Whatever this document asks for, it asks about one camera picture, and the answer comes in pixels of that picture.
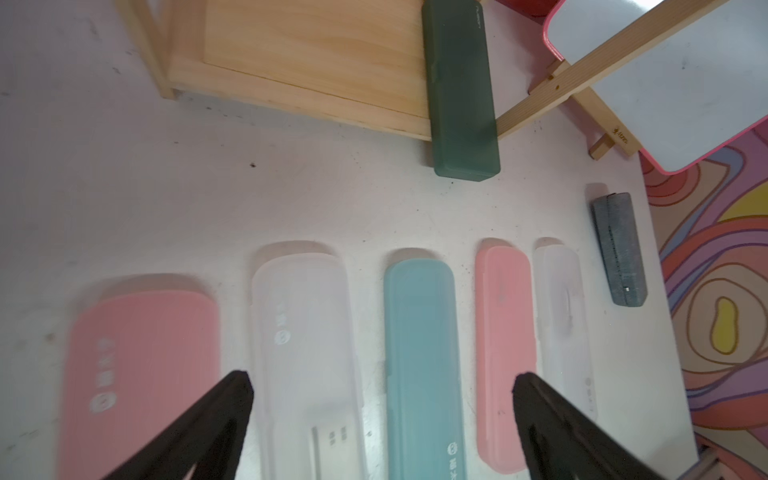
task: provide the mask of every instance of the white floor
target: white floor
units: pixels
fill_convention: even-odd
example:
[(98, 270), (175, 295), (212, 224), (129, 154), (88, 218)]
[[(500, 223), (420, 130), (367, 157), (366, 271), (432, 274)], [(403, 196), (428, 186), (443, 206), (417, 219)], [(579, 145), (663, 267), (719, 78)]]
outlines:
[[(536, 24), (485, 8), (501, 112), (551, 57)], [(68, 329), (94, 295), (129, 276), (192, 276), (220, 306), (223, 371), (248, 368), (257, 252), (292, 240), (346, 265), (374, 480), (387, 478), (383, 271), (410, 247), (448, 263), (468, 476), (501, 478), (475, 447), (472, 269), (489, 237), (529, 256), (546, 237), (579, 252), (598, 423), (679, 475), (694, 442), (640, 165), (614, 152), (593, 162), (596, 132), (574, 119), (560, 108), (504, 139), (491, 180), (449, 180), (425, 165), (421, 141), (196, 94), (160, 99), (110, 2), (0, 2), (0, 478), (55, 477)], [(608, 190), (635, 199), (650, 290), (640, 309), (607, 289), (586, 199)], [(251, 435), (238, 478), (259, 478), (258, 458)]]

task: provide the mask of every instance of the pink pencil case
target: pink pencil case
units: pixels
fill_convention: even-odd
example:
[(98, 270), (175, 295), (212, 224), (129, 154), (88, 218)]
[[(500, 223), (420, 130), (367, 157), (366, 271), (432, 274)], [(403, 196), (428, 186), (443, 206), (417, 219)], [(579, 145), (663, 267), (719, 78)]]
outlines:
[(99, 480), (216, 384), (219, 316), (200, 293), (116, 296), (69, 337), (58, 480)]
[(531, 264), (520, 250), (489, 247), (475, 259), (477, 423), (480, 458), (503, 474), (525, 469), (515, 414), (515, 377), (536, 372)]

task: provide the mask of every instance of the wooden plank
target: wooden plank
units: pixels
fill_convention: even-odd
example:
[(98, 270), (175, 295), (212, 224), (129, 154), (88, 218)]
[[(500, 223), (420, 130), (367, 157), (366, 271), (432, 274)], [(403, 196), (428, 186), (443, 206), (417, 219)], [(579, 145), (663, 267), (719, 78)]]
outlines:
[(589, 156), (594, 160), (600, 160), (603, 155), (615, 145), (613, 139), (609, 134), (604, 134), (600, 139), (594, 142), (594, 145), (589, 149)]
[(125, 28), (163, 98), (176, 98), (167, 78), (168, 46), (146, 0), (115, 0)]
[(175, 88), (430, 140), (426, 114), (404, 114), (203, 63), (205, 8), (205, 0), (174, 3), (168, 78)]
[(429, 117), (423, 0), (208, 0), (206, 63)]
[(629, 128), (598, 97), (598, 94), (594, 93), (594, 90), (585, 88), (574, 94), (573, 99), (589, 113), (590, 117), (600, 125), (606, 135), (611, 136), (616, 146), (627, 156), (636, 154), (643, 147), (640, 141), (629, 131)]
[(496, 120), (499, 137), (557, 107), (727, 0), (664, 0)]
[[(548, 81), (552, 81), (557, 74), (562, 73), (570, 66), (571, 65), (565, 60), (558, 60), (550, 65), (547, 68), (547, 72), (550, 72), (549, 79), (543, 80), (543, 82), (534, 87), (530, 93), (533, 94), (533, 92), (537, 91), (542, 85)], [(619, 120), (619, 117), (617, 117), (605, 104), (598, 94), (594, 93), (592, 87), (586, 87), (584, 90), (573, 94), (571, 97), (592, 117), (595, 123), (600, 125), (606, 134), (613, 137), (614, 143), (627, 156), (636, 154), (643, 147), (640, 141), (629, 131), (627, 125)]]

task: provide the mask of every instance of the red object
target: red object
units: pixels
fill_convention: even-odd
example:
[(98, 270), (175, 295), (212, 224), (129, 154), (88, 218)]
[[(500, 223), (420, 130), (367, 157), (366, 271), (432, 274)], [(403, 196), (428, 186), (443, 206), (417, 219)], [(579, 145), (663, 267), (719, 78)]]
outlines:
[(498, 0), (498, 2), (543, 25), (558, 0)]

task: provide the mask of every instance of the whiteboard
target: whiteboard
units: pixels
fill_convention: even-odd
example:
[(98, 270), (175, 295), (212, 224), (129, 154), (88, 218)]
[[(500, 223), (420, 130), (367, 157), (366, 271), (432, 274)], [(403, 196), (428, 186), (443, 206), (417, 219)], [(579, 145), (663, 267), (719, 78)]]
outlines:
[[(574, 64), (660, 3), (561, 0), (545, 44)], [(665, 173), (768, 115), (768, 2), (730, 0), (592, 85)]]

